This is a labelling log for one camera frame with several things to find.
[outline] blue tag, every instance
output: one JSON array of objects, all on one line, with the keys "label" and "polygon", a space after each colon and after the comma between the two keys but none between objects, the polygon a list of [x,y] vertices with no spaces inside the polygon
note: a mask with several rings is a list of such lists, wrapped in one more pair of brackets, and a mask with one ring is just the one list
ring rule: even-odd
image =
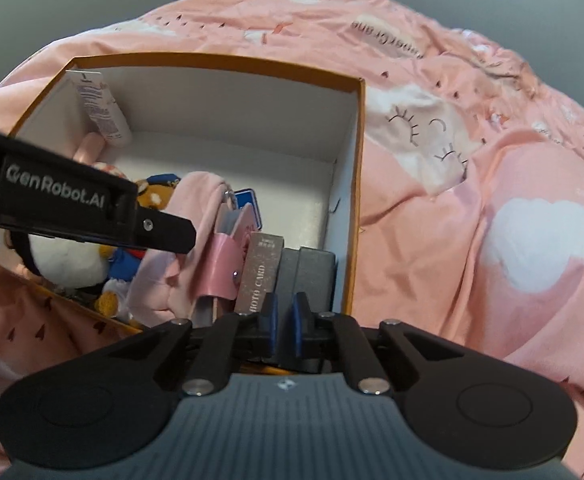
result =
[{"label": "blue tag", "polygon": [[261,211],[259,210],[259,204],[256,201],[256,193],[253,189],[241,189],[240,191],[235,191],[234,196],[236,197],[236,205],[240,209],[245,204],[251,204],[254,208],[254,215],[256,216],[256,227],[259,231],[263,228],[263,222],[261,220]]}]

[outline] box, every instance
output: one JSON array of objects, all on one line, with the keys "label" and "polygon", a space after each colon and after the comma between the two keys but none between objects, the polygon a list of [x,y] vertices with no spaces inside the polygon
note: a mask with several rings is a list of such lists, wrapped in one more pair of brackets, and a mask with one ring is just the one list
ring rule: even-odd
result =
[{"label": "box", "polygon": [[[254,189],[263,231],[290,248],[336,254],[333,300],[349,313],[358,237],[364,82],[274,60],[219,54],[115,54],[73,59],[11,136],[67,157],[94,125],[66,70],[101,72],[134,140],[99,160],[131,180],[217,173]],[[0,265],[16,253],[0,246]]]}]

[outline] metal bolt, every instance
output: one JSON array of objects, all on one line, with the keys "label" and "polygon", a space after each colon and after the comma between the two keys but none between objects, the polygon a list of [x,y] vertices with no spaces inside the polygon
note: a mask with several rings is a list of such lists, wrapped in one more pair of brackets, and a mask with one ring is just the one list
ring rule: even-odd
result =
[{"label": "metal bolt", "polygon": [[207,379],[190,379],[183,383],[183,391],[187,395],[201,397],[211,394],[214,391],[214,385]]},{"label": "metal bolt", "polygon": [[390,389],[390,383],[380,377],[368,377],[358,383],[358,389],[364,394],[381,395]]}]

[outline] pink leather strap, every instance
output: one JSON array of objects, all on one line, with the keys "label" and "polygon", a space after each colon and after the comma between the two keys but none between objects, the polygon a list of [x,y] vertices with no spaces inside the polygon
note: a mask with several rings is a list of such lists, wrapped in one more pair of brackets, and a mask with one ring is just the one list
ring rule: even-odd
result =
[{"label": "pink leather strap", "polygon": [[243,271],[243,248],[230,235],[215,233],[203,257],[195,298],[214,296],[235,300]]}]

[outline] doll in background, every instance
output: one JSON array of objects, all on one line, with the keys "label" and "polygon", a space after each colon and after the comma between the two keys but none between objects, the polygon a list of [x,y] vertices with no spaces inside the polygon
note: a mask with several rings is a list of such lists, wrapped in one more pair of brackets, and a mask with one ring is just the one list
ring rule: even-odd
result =
[{"label": "doll in background", "polygon": [[[150,176],[137,182],[139,205],[151,209],[165,209],[174,193],[174,188],[180,181],[176,175],[166,173]],[[107,282],[94,307],[105,317],[116,317],[130,323],[132,318],[126,305],[127,292],[145,250],[101,245],[99,251],[101,257],[109,261],[109,271]]]}]

